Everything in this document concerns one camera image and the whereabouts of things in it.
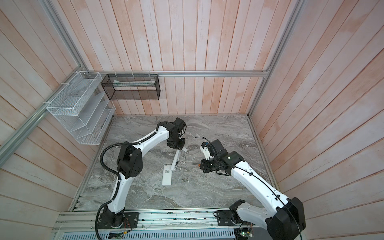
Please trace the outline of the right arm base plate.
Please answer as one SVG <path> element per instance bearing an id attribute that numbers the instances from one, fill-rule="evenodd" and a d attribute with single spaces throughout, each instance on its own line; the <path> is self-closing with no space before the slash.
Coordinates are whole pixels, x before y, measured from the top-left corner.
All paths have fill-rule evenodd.
<path id="1" fill-rule="evenodd" d="M 251 217 L 248 212 L 239 212 L 234 210 L 220 210 L 214 212 L 214 217 L 217 219 L 219 226 L 240 226 L 242 223 L 246 225 L 257 225 L 251 222 Z"/>

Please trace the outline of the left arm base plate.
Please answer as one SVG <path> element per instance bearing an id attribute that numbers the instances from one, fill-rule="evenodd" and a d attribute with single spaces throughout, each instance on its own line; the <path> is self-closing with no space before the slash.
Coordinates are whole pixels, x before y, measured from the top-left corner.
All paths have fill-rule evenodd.
<path id="1" fill-rule="evenodd" d="M 138 225 L 139 212 L 118 213 L 112 212 L 101 213 L 97 222 L 98 229 L 135 229 Z"/>

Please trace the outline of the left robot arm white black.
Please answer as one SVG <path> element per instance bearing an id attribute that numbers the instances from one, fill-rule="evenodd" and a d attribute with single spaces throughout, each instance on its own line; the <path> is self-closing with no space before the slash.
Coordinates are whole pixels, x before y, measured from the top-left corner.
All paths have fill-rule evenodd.
<path id="1" fill-rule="evenodd" d="M 124 216 L 125 203 L 133 180 L 143 170 L 143 156 L 163 141 L 167 141 L 169 148 L 176 150 L 172 164 L 164 166 L 163 185 L 169 186 L 171 184 L 172 172 L 176 170 L 182 151 L 188 151 L 185 148 L 185 139 L 183 138 L 186 129 L 186 123 L 180 118 L 176 118 L 173 122 L 159 122 L 155 130 L 136 142 L 113 144 L 102 151 L 100 163 L 105 170 L 117 176 L 117 181 L 111 199 L 99 208 L 96 228 L 111 227 L 117 229 L 128 222 Z M 109 149 L 118 146 L 121 149 L 117 160 L 117 169 L 113 170 L 105 165 L 104 155 Z"/>

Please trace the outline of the long white remote control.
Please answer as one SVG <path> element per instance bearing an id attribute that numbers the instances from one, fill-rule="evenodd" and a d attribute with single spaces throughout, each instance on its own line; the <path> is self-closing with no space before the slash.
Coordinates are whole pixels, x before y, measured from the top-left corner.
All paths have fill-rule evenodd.
<path id="1" fill-rule="evenodd" d="M 174 159 L 173 159 L 171 168 L 170 168 L 170 170 L 171 170 L 172 172 L 174 172 L 174 171 L 176 170 L 176 166 L 177 166 L 178 161 L 179 161 L 179 159 L 180 159 L 180 155 L 181 155 L 181 150 L 177 150 L 177 151 L 176 151 L 176 154 L 175 154 L 175 157 L 174 157 Z"/>

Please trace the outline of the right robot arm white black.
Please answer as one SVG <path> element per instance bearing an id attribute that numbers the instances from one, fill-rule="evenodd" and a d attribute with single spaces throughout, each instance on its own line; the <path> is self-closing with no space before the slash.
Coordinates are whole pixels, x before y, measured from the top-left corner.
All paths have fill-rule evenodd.
<path id="1" fill-rule="evenodd" d="M 230 176 L 243 184 L 263 205 L 255 207 L 238 200 L 228 210 L 214 213 L 220 226 L 242 226 L 249 223 L 261 227 L 274 240 L 294 240 L 306 228 L 303 203 L 289 198 L 272 187 L 254 171 L 237 152 L 229 153 L 219 140 L 205 141 L 200 147 L 205 158 L 199 167 L 205 173 Z"/>

